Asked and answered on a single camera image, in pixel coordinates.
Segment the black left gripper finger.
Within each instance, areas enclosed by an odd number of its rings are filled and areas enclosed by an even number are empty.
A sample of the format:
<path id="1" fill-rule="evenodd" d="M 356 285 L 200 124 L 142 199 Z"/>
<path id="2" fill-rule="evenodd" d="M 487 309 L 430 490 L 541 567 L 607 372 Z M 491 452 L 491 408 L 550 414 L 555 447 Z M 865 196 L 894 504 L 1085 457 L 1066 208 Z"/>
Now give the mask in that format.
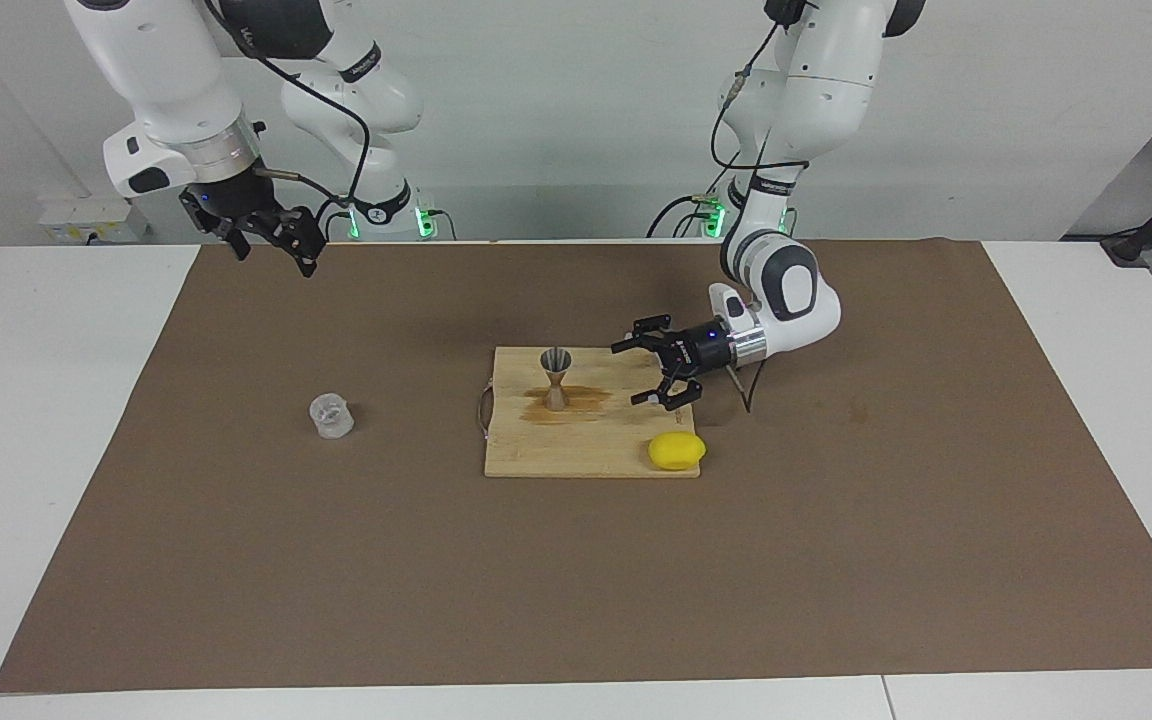
<path id="1" fill-rule="evenodd" d="M 626 338 L 611 346 L 612 354 L 641 350 L 657 357 L 679 357 L 679 334 L 670 329 L 670 314 L 646 316 L 635 320 Z"/>
<path id="2" fill-rule="evenodd" d="M 654 388 L 635 393 L 634 406 L 660 406 L 667 414 L 694 404 L 702 397 L 699 374 L 673 372 L 660 373 L 660 382 Z"/>

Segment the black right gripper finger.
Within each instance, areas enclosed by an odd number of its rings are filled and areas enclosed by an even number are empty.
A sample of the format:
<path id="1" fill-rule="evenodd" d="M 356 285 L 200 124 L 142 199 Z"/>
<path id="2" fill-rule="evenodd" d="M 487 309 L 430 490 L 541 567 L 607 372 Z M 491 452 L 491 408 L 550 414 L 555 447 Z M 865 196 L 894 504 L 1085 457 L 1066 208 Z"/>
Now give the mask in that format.
<path id="1" fill-rule="evenodd" d="M 279 211 L 273 217 L 271 245 L 291 256 L 300 274 L 311 278 L 317 270 L 317 260 L 326 247 L 326 237 L 319 220 L 314 217 L 314 211 L 306 206 L 296 206 Z"/>
<path id="2" fill-rule="evenodd" d="M 212 215 L 200 205 L 200 200 L 192 192 L 180 194 L 180 205 L 195 225 L 196 232 L 211 234 L 211 236 L 223 241 L 225 245 L 230 247 L 238 262 L 247 259 L 251 252 L 250 242 L 232 219 Z"/>

